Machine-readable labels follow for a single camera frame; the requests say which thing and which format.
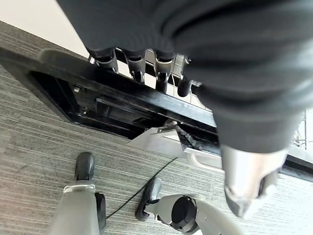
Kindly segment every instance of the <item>striped carpet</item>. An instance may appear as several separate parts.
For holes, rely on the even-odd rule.
[[[29,57],[50,42],[0,22],[0,46]],[[169,159],[127,147],[126,139],[64,122],[0,67],[0,234],[44,234],[56,211],[63,187],[73,178],[82,151],[95,156],[94,182],[115,211]],[[164,169],[161,196],[201,193],[234,217],[223,190],[223,175],[199,170],[183,161]],[[179,234],[152,219],[134,218],[140,195],[112,216],[106,235]],[[276,194],[253,218],[235,220],[251,235],[312,234],[312,183],[281,176]]]

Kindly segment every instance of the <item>black cable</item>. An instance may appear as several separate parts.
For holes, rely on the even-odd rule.
[[[147,184],[154,178],[156,177],[161,171],[165,169],[169,164],[171,164],[173,161],[175,161],[177,158],[174,158],[173,160],[169,161],[165,166],[163,166],[154,176],[152,176],[147,183],[145,183],[144,186],[141,187],[133,196],[131,196],[122,206],[120,206],[116,211],[114,211],[112,214],[108,215],[106,219],[110,218],[112,215],[117,213],[120,209],[122,209],[127,203],[129,203],[134,197],[136,197],[146,186]]]

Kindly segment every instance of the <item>screw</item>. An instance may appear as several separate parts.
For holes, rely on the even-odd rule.
[[[75,91],[76,93],[79,93],[80,87],[79,87],[79,86],[75,86],[75,87],[74,87],[74,91]]]

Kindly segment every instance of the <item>black joint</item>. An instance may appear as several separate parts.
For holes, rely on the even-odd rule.
[[[181,232],[191,232],[197,227],[197,206],[190,197],[178,199],[172,208],[171,226]]]
[[[96,203],[97,203],[97,216],[98,216],[98,224],[99,224],[99,230],[100,234],[101,231],[105,228],[107,224],[106,219],[106,198],[103,194],[96,192],[94,194],[96,197]]]
[[[156,80],[156,90],[166,94],[167,80],[168,80],[167,74],[166,73],[160,73],[157,76],[157,80]]]
[[[94,159],[89,152],[80,153],[76,159],[75,180],[91,180],[93,177]]]
[[[146,206],[158,202],[157,196],[161,191],[161,186],[162,181],[157,177],[151,179],[147,184],[142,194],[141,201],[135,212],[137,220],[144,222],[148,219],[149,214],[145,212]]]
[[[185,97],[190,93],[191,90],[191,85],[192,85],[192,80],[189,80],[187,78],[183,78],[182,80],[179,81],[178,86],[177,86],[177,94],[180,97]]]

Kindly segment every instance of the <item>robot leg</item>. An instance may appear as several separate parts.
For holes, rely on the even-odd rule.
[[[244,232],[226,214],[205,202],[199,194],[177,194],[157,199],[161,180],[147,185],[135,213],[140,221],[153,214],[155,220],[186,235],[198,230],[203,235],[243,235]]]
[[[93,156],[81,153],[76,160],[75,181],[66,186],[46,235],[100,235],[105,227],[105,197],[95,192]]]

